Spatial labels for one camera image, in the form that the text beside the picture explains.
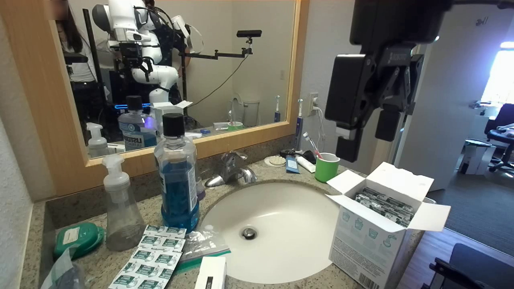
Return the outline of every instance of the wooden mirror frame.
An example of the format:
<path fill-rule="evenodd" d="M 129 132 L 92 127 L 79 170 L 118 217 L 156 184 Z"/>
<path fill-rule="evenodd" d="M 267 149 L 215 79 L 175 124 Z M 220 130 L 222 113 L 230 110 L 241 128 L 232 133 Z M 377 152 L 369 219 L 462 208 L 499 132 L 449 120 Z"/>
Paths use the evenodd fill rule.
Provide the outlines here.
<path fill-rule="evenodd" d="M 0 13 L 18 68 L 30 113 L 41 141 L 56 196 L 102 185 L 102 158 L 89 159 L 59 36 L 45 13 L 48 0 L 0 0 Z M 286 120 L 196 139 L 205 158 L 295 133 L 309 0 L 295 0 Z M 153 148 L 123 153 L 131 177 L 156 171 Z"/>

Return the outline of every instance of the white sink basin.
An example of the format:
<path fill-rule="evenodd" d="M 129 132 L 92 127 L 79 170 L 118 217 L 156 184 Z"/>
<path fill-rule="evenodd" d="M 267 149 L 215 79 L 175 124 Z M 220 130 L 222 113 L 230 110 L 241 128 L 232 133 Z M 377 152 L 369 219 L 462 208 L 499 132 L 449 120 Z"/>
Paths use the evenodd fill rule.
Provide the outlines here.
<path fill-rule="evenodd" d="M 229 276 L 276 284 L 306 278 L 331 264 L 338 211 L 337 204 L 309 187 L 267 183 L 222 199 L 201 227 L 212 225 L 223 234 L 232 251 L 225 255 Z M 245 228 L 256 231 L 256 237 L 246 240 Z"/>

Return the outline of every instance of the blue mouthwash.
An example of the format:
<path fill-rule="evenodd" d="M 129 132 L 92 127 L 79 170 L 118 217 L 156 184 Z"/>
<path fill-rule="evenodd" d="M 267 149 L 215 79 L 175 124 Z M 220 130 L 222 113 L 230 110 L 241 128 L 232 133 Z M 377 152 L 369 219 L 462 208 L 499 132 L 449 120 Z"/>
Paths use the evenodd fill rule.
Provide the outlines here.
<path fill-rule="evenodd" d="M 192 231 L 198 224 L 196 147 L 184 136 L 184 115 L 162 116 L 163 139 L 155 147 L 162 188 L 164 225 Z"/>
<path fill-rule="evenodd" d="M 148 114 L 143 113 L 140 96 L 127 96 L 128 113 L 118 117 L 118 125 L 123 133 L 125 150 L 137 150 L 153 147 L 157 144 L 157 122 Z"/>

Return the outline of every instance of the office chair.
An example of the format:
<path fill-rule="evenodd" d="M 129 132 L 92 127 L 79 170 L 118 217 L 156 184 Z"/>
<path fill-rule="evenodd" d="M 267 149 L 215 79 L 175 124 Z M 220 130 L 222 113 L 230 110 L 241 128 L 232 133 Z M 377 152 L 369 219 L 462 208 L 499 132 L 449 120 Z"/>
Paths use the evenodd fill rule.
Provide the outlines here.
<path fill-rule="evenodd" d="M 501 167 L 514 169 L 514 165 L 509 162 L 510 155 L 514 150 L 514 138 L 507 137 L 503 135 L 502 132 L 496 130 L 496 127 L 511 123 L 514 123 L 514 104 L 506 103 L 500 109 L 500 112 L 498 113 L 498 116 L 496 116 L 496 119 L 489 120 L 485 126 L 484 133 L 487 135 L 487 141 L 494 139 L 496 141 L 500 141 L 507 144 L 507 148 L 505 149 L 502 158 L 493 158 L 493 160 L 491 161 L 497 164 L 489 168 L 490 172 L 494 172 L 495 170 Z"/>

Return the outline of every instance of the sink drain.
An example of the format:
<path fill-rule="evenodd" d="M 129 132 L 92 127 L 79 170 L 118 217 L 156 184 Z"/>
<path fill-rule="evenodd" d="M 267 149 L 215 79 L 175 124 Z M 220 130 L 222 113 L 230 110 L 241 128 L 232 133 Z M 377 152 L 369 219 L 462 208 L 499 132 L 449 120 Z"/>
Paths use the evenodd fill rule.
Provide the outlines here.
<path fill-rule="evenodd" d="M 243 237 L 245 240 L 253 240 L 257 238 L 257 231 L 252 227 L 244 228 L 241 231 L 241 237 Z"/>

